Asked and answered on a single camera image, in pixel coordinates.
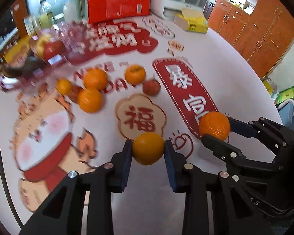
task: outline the plastic bottle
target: plastic bottle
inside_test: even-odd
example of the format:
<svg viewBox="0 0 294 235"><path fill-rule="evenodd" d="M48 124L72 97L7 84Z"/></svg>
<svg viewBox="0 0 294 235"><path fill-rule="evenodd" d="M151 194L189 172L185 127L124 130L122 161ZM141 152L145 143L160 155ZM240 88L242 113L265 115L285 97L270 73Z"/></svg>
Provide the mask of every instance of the plastic bottle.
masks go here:
<svg viewBox="0 0 294 235"><path fill-rule="evenodd" d="M49 28L53 25L52 7L46 0L40 0L38 17L42 29Z"/></svg>

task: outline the wooden cabinet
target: wooden cabinet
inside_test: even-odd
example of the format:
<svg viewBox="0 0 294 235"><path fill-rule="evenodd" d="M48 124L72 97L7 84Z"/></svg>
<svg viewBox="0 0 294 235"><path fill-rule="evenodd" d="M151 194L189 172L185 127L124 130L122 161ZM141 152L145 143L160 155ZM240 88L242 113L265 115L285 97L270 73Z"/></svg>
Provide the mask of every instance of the wooden cabinet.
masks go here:
<svg viewBox="0 0 294 235"><path fill-rule="evenodd" d="M267 32L264 37L264 41L267 42L270 47L277 53L279 56L282 56L285 50L287 49L282 43L280 43L270 32Z"/></svg>
<svg viewBox="0 0 294 235"><path fill-rule="evenodd" d="M239 9L235 6L232 6L230 13L232 13L234 16L238 17L239 20L241 20L244 23L246 23L247 20L249 19L249 15L246 12L242 11L241 9Z"/></svg>
<svg viewBox="0 0 294 235"><path fill-rule="evenodd" d="M215 5L208 19L209 27L218 33L227 16L228 12L224 11L222 8Z"/></svg>
<svg viewBox="0 0 294 235"><path fill-rule="evenodd" d="M262 78L277 63L279 58L280 56L275 53L270 45L262 40L259 47L249 58L248 63L257 75Z"/></svg>
<svg viewBox="0 0 294 235"><path fill-rule="evenodd" d="M269 28L269 32L286 47L294 38L294 18L282 4L279 6L277 17Z"/></svg>
<svg viewBox="0 0 294 235"><path fill-rule="evenodd" d="M225 0L216 0L215 6L223 9L226 12L230 12L232 8L232 4L229 2L226 2Z"/></svg>
<svg viewBox="0 0 294 235"><path fill-rule="evenodd" d="M269 29L277 16L280 5L279 0L258 0L250 20L259 28Z"/></svg>
<svg viewBox="0 0 294 235"><path fill-rule="evenodd" d="M258 0L251 16L217 0L208 22L259 77L272 69L294 39L294 19L279 0Z"/></svg>
<svg viewBox="0 0 294 235"><path fill-rule="evenodd" d="M247 61L256 48L259 47L260 42L264 38L267 30L260 29L252 22L248 22L233 47L241 54L241 56Z"/></svg>
<svg viewBox="0 0 294 235"><path fill-rule="evenodd" d="M232 13L228 14L219 34L230 44L233 45L240 35L245 23Z"/></svg>

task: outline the yellow box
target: yellow box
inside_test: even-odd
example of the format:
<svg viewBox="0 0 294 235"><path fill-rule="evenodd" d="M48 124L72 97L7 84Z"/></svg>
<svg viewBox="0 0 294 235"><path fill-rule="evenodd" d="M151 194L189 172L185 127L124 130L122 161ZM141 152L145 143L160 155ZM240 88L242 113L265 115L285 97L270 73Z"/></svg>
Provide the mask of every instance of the yellow box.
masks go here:
<svg viewBox="0 0 294 235"><path fill-rule="evenodd" d="M206 34L209 29L208 21L203 13L192 9L182 10L182 13L175 16L174 23L180 28L191 32Z"/></svg>

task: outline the red apple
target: red apple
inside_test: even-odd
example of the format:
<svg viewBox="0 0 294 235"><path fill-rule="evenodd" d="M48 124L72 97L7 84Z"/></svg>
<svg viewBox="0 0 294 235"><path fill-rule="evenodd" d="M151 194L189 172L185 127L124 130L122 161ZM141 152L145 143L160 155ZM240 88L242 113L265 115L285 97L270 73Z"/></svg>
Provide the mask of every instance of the red apple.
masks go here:
<svg viewBox="0 0 294 235"><path fill-rule="evenodd" d="M65 52L65 50L65 45L60 40L54 42L47 42L45 43L44 60L48 61L57 54L62 54L63 52Z"/></svg>
<svg viewBox="0 0 294 235"><path fill-rule="evenodd" d="M145 80L143 82L143 93L149 96L155 96L160 91L160 83L156 79Z"/></svg>

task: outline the red package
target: red package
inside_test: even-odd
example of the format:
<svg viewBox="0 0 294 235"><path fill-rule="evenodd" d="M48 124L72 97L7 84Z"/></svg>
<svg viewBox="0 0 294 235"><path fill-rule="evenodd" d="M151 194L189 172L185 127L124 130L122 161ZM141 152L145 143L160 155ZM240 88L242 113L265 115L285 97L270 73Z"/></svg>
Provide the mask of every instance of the red package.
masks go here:
<svg viewBox="0 0 294 235"><path fill-rule="evenodd" d="M201 118L210 111L218 111L203 84L182 60L157 59L152 66L190 132L201 139L198 131Z"/></svg>
<svg viewBox="0 0 294 235"><path fill-rule="evenodd" d="M88 0L88 21L149 15L150 0Z"/></svg>

